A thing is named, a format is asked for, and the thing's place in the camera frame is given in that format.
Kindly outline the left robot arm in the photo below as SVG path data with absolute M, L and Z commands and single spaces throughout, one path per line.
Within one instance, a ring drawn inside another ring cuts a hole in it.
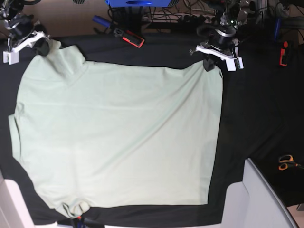
M 191 54 L 203 54 L 203 66 L 208 72 L 214 69 L 216 60 L 226 63 L 228 71 L 243 69 L 243 60 L 239 56 L 240 40 L 238 29 L 248 21 L 249 14 L 254 13 L 250 0 L 207 0 L 207 5 L 214 9 L 215 14 L 210 22 L 203 22 L 196 29 L 202 42 Z

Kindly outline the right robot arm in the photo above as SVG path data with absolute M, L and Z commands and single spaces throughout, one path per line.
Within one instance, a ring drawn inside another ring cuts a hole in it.
M 19 53 L 24 48 L 33 49 L 36 54 L 47 56 L 50 52 L 49 35 L 40 21 L 33 15 L 24 14 L 25 5 L 35 5 L 39 0 L 2 0 L 0 20 L 9 32 L 7 49 L 3 51 L 3 63 L 13 65 L 19 62 Z

